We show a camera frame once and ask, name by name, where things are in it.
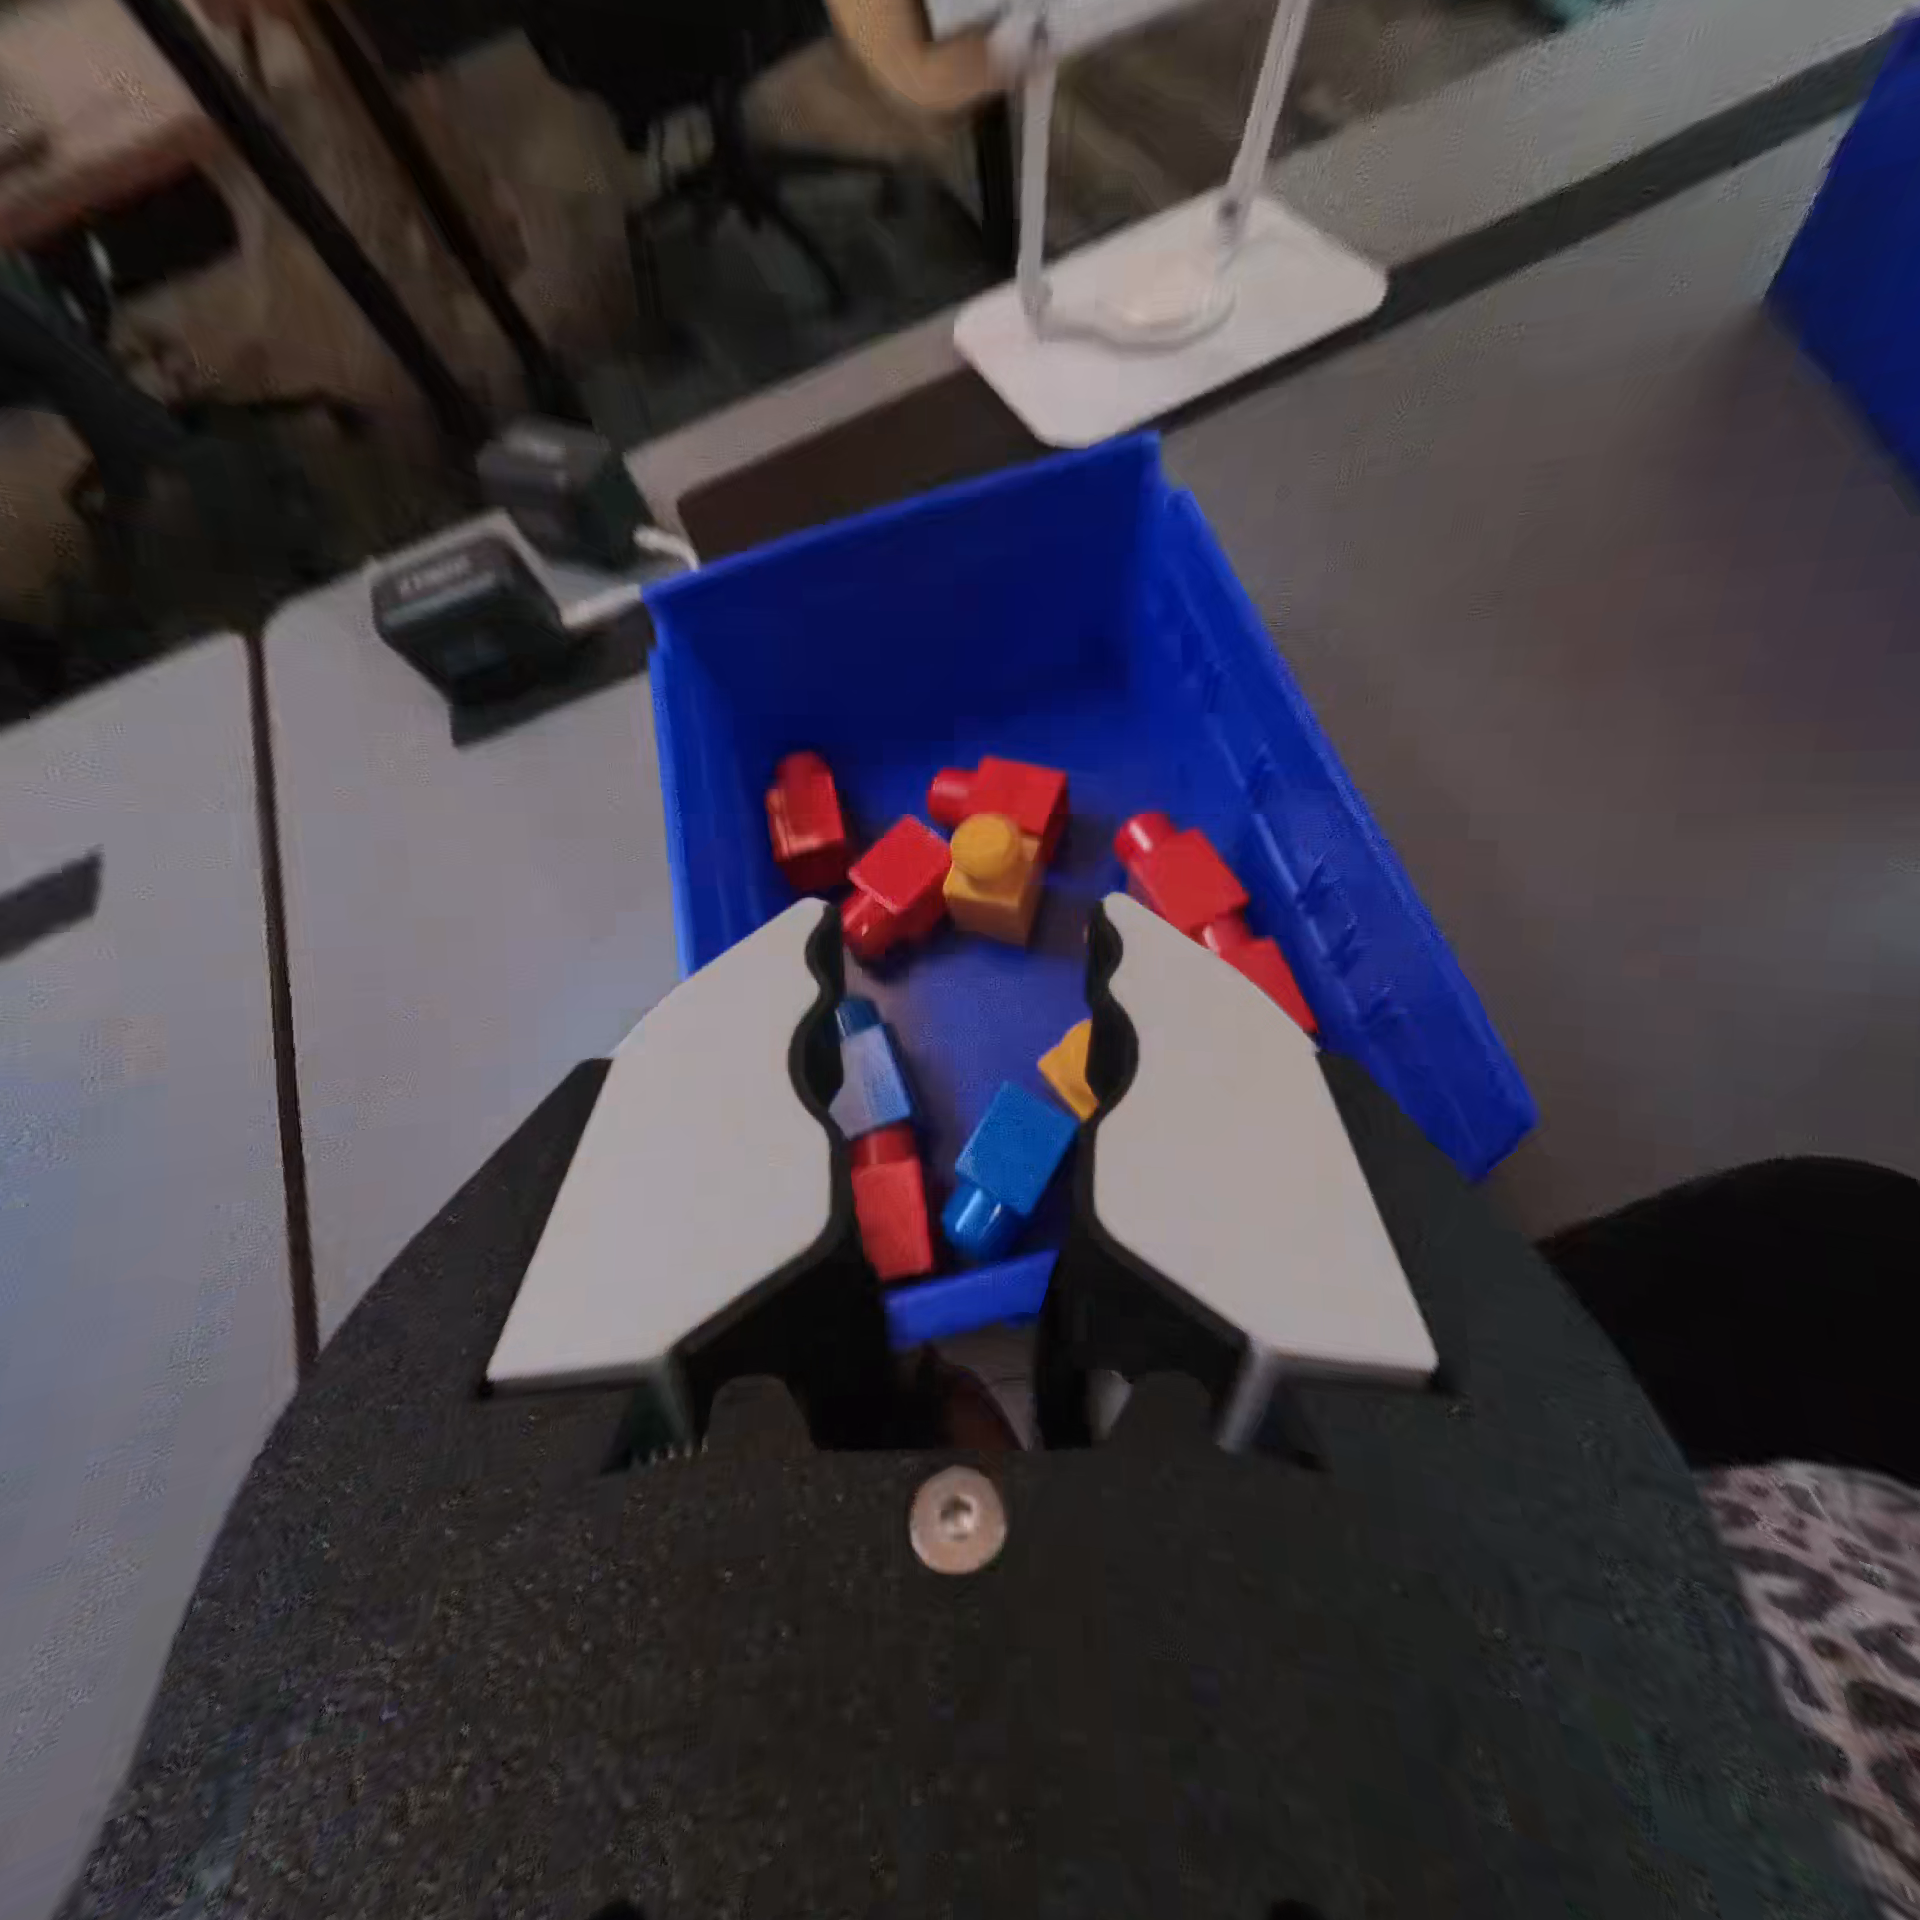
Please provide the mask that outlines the person's leopard print clothing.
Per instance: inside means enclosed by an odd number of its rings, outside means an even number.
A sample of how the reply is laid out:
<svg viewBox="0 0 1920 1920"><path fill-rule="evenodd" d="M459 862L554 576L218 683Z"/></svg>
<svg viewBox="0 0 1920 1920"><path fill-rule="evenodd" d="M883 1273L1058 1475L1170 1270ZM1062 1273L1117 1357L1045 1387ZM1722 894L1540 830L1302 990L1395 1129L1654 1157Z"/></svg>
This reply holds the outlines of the person's leopard print clothing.
<svg viewBox="0 0 1920 1920"><path fill-rule="evenodd" d="M1918 1915L1918 1492L1813 1460L1702 1472L1767 1671L1875 1915Z"/></svg>

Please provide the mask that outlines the black power adapter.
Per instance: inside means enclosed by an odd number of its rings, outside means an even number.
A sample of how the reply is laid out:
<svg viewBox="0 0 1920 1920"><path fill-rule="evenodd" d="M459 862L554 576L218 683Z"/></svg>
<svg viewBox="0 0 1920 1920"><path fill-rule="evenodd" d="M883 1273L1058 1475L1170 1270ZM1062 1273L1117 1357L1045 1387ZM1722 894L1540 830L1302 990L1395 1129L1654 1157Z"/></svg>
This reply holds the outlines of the black power adapter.
<svg viewBox="0 0 1920 1920"><path fill-rule="evenodd" d="M614 445L589 427L527 415L480 445L475 480L548 559L623 572L640 561L637 531L652 523Z"/></svg>
<svg viewBox="0 0 1920 1920"><path fill-rule="evenodd" d="M374 635L462 708L542 688L586 652L522 545L495 531L374 566L367 605Z"/></svg>

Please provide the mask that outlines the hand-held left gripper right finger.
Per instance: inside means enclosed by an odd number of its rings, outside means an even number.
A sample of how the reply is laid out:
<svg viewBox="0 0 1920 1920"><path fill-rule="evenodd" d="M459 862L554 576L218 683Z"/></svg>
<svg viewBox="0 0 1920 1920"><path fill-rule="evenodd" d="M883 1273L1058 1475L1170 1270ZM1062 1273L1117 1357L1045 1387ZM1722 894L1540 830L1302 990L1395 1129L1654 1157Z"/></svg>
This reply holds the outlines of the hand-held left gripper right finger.
<svg viewBox="0 0 1920 1920"><path fill-rule="evenodd" d="M1300 1027L1132 895L1087 923L1071 1215L1039 1316L1039 1439L1094 1376L1186 1376L1224 1451L1307 1453L1298 1385L1421 1395L1443 1359Z"/></svg>

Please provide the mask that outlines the red mega block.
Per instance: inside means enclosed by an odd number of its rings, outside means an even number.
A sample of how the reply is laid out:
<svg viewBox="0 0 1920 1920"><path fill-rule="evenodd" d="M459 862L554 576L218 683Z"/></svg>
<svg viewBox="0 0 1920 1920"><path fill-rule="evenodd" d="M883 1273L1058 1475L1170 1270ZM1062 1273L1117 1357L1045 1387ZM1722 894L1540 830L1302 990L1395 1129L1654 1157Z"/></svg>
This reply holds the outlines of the red mega block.
<svg viewBox="0 0 1920 1920"><path fill-rule="evenodd" d="M850 1143L850 1187L862 1254L885 1287L927 1280L938 1265L920 1143L910 1119Z"/></svg>
<svg viewBox="0 0 1920 1920"><path fill-rule="evenodd" d="M1062 769L1035 761L983 757L971 768L941 768L927 781L926 808L949 832L980 813L1000 815L1047 867L1064 839L1070 781Z"/></svg>
<svg viewBox="0 0 1920 1920"><path fill-rule="evenodd" d="M764 815L776 870L798 895L830 895L847 883L852 832L828 759L784 753L764 791Z"/></svg>
<svg viewBox="0 0 1920 1920"><path fill-rule="evenodd" d="M949 841L904 813L847 870L838 919L847 952L862 964L888 963L923 943L946 919Z"/></svg>
<svg viewBox="0 0 1920 1920"><path fill-rule="evenodd" d="M1221 949L1251 936L1251 899L1200 830L1142 808L1119 822L1114 849L1124 891L1186 940Z"/></svg>
<svg viewBox="0 0 1920 1920"><path fill-rule="evenodd" d="M1200 926L1194 940L1259 988L1310 1040L1317 1040L1317 1015L1276 940L1255 932L1244 915L1223 915Z"/></svg>

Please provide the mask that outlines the instruction sign on white stand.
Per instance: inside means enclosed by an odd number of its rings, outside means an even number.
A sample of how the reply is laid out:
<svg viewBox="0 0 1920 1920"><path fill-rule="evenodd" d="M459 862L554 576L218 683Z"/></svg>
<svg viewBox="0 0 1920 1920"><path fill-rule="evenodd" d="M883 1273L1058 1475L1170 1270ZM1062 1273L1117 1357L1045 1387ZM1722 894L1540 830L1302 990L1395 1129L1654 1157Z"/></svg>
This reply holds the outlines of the instruction sign on white stand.
<svg viewBox="0 0 1920 1920"><path fill-rule="evenodd" d="M932 38L983 40L1016 96L1012 276L965 303L950 341L1047 448L1091 448L1370 319L1386 269L1266 189L1307 3L1274 7L1223 183L1058 257L1047 255L1048 135L1060 68L1176 5L932 5Z"/></svg>

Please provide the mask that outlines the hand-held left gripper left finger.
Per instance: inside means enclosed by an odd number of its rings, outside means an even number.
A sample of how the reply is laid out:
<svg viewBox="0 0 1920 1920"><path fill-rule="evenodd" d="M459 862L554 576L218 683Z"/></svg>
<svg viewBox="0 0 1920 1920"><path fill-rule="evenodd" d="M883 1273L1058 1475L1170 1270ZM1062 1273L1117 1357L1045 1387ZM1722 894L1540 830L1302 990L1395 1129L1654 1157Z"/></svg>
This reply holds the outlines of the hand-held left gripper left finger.
<svg viewBox="0 0 1920 1920"><path fill-rule="evenodd" d="M740 1377L772 1377L819 1449L893 1436L893 1359L864 1254L843 1083L837 910L802 901L664 993L619 1043L487 1391L630 1389L637 1455L696 1449Z"/></svg>

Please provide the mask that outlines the blue mega block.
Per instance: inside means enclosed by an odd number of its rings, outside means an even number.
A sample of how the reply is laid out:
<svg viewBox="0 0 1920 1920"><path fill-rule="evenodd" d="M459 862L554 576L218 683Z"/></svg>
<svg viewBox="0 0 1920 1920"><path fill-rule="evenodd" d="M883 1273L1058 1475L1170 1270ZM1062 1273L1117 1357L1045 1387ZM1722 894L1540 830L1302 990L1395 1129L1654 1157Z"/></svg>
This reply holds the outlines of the blue mega block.
<svg viewBox="0 0 1920 1920"><path fill-rule="evenodd" d="M845 996L835 1008L842 1087L830 1115L850 1144L887 1129L919 1129L920 1105L893 1027L870 996Z"/></svg>
<svg viewBox="0 0 1920 1920"><path fill-rule="evenodd" d="M1039 1211L1078 1136L1048 1096L1000 1083L965 1141L943 1207L943 1236L965 1263L1005 1257Z"/></svg>

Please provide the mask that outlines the blue plastic bin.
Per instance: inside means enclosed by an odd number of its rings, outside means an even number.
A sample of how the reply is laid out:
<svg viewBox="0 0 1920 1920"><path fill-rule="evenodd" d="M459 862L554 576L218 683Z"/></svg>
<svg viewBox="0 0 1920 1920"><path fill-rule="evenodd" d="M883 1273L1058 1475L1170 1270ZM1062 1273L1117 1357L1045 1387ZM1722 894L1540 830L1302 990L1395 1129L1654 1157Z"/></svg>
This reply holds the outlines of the blue plastic bin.
<svg viewBox="0 0 1920 1920"><path fill-rule="evenodd" d="M917 495L701 566L648 597L664 860L685 975L798 895L760 791L815 749L856 828L923 813L934 761L1035 752L1070 781L1062 864L1032 951L932 932L862 964L952 1187L995 1089L1087 1015L1087 923L1119 888L1098 837L1162 803L1251 888L1319 1022L1311 1040L1443 1377L1468 1373L1474 1238L1443 1240L1466 1182L1538 1110L1451 947L1154 439L1111 441ZM1071 1151L1015 1247L895 1291L932 1334L1035 1310L1071 1215Z"/></svg>
<svg viewBox="0 0 1920 1920"><path fill-rule="evenodd" d="M1918 483L1918 13L1845 129L1767 303Z"/></svg>

